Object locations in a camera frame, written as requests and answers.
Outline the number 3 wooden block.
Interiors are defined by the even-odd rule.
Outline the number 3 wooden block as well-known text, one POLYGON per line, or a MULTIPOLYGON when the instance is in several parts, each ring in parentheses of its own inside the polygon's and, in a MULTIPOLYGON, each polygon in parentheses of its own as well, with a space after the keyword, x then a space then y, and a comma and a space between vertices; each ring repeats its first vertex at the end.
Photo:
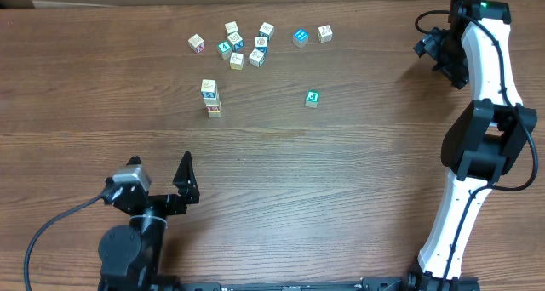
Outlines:
POLYGON ((219 106, 221 101, 218 98, 204 98, 204 103, 207 106, 219 106))

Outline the blue sided wooden block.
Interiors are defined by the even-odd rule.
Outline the blue sided wooden block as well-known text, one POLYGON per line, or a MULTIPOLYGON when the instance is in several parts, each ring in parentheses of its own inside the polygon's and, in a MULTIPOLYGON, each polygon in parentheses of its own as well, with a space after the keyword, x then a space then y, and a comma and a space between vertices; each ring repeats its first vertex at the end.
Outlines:
POLYGON ((216 80, 203 79, 201 83, 200 92, 204 99, 216 99, 217 98, 216 80))

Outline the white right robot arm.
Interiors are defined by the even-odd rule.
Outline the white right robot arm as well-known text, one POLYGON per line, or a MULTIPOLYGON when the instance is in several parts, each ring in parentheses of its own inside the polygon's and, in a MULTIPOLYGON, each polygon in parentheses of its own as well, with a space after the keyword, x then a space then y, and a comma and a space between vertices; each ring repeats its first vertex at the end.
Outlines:
POLYGON ((446 133, 441 162, 447 168, 445 192, 432 231, 417 255, 404 290, 477 290, 475 278, 463 278, 462 258, 484 200, 507 174, 524 146, 532 170, 517 186, 529 187, 538 173, 538 155, 531 133, 536 110, 526 108, 514 84, 509 56, 511 12, 507 3, 450 0, 449 29, 423 33, 414 47, 431 56, 435 71, 455 88, 468 86, 471 100, 446 133))

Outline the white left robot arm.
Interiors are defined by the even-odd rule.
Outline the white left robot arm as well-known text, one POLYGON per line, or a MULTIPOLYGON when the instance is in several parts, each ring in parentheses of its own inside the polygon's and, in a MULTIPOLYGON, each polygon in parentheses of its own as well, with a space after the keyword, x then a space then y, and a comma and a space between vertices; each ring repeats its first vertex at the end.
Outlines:
POLYGON ((151 184, 137 156, 106 179, 101 198, 127 214, 129 223, 114 226, 100 240, 99 290, 183 289, 177 276, 161 275, 159 267, 167 219, 199 203, 191 153, 184 153, 175 172, 173 185, 178 192, 152 195, 151 184))

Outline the letter K wooden block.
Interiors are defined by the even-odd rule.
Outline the letter K wooden block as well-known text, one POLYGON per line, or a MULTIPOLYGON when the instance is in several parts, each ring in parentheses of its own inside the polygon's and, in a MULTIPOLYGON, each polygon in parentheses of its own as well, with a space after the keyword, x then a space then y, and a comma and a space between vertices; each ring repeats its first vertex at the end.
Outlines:
POLYGON ((327 43, 332 40, 333 31, 331 30, 330 25, 320 26, 318 28, 318 40, 321 43, 327 43))

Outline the red X wooden block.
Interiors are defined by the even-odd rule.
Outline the red X wooden block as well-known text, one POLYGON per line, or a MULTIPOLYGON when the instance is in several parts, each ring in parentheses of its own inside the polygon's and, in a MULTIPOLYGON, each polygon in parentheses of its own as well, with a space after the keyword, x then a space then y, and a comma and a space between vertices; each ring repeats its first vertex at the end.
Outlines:
POLYGON ((188 39, 188 44, 196 54, 201 53, 205 49, 205 41, 198 34, 194 34, 190 37, 188 39))

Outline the green 4 wooden block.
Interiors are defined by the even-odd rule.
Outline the green 4 wooden block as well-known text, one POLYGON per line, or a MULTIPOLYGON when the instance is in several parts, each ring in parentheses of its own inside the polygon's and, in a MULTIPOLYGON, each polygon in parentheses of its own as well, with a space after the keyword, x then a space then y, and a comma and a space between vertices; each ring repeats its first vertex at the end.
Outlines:
POLYGON ((231 57, 232 45, 227 41, 222 41, 217 45, 218 54, 223 60, 227 60, 231 57))

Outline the green letter wooden block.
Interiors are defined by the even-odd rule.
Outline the green letter wooden block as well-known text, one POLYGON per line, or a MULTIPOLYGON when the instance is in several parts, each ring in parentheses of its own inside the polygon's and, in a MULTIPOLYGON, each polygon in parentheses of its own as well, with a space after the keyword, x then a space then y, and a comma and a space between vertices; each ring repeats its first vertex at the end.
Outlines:
POLYGON ((320 99, 320 92, 316 90, 308 90, 305 99, 305 107, 317 108, 320 99))

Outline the blue top wooden block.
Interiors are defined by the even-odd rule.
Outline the blue top wooden block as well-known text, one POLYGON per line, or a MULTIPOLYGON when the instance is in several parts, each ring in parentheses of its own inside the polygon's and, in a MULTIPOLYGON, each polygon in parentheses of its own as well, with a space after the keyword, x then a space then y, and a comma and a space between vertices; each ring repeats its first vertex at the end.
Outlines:
POLYGON ((293 44, 298 48, 302 48, 307 44, 308 38, 308 33, 304 29, 299 29, 293 34, 293 44))

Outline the blue X wooden block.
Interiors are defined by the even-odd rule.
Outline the blue X wooden block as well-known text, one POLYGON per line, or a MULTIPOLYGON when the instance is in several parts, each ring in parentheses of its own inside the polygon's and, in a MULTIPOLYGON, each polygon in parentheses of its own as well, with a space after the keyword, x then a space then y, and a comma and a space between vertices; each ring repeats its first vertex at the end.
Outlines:
POLYGON ((237 52, 244 47, 244 39, 238 32, 233 32, 227 36, 229 43, 232 45, 232 51, 237 52))

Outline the blue framed wooden block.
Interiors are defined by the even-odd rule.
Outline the blue framed wooden block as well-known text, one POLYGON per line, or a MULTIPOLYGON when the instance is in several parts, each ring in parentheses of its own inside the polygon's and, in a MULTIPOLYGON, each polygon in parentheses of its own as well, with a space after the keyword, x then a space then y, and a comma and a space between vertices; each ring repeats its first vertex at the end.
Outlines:
POLYGON ((262 53, 266 54, 268 52, 268 40, 267 37, 256 37, 255 38, 255 48, 262 53))

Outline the plain top wooden block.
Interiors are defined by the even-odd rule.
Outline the plain top wooden block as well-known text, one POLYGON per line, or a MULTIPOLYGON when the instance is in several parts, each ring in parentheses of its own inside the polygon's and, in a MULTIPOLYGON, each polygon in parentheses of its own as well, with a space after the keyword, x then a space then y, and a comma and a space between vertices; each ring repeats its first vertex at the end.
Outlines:
POLYGON ((238 24, 236 21, 227 22, 225 24, 227 35, 231 35, 235 32, 238 32, 238 24))

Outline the teal edged wooden block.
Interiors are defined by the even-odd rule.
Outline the teal edged wooden block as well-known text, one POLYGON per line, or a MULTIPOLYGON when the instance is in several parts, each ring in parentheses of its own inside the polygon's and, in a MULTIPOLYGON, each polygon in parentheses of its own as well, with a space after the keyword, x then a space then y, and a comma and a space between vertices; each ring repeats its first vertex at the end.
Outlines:
POLYGON ((274 31, 275 29, 273 25, 267 22, 263 22, 259 29, 259 36, 265 37, 268 41, 270 41, 271 38, 273 37, 274 31))

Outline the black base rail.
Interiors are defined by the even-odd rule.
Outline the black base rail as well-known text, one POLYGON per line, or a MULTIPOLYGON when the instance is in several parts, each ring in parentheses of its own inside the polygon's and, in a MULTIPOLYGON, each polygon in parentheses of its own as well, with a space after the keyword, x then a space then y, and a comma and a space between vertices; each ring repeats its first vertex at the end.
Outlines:
POLYGON ((180 291, 475 291, 480 290, 477 278, 446 280, 429 276, 417 277, 372 277, 358 282, 308 282, 308 283, 253 283, 221 285, 218 282, 185 283, 176 282, 166 287, 150 287, 149 290, 180 291))

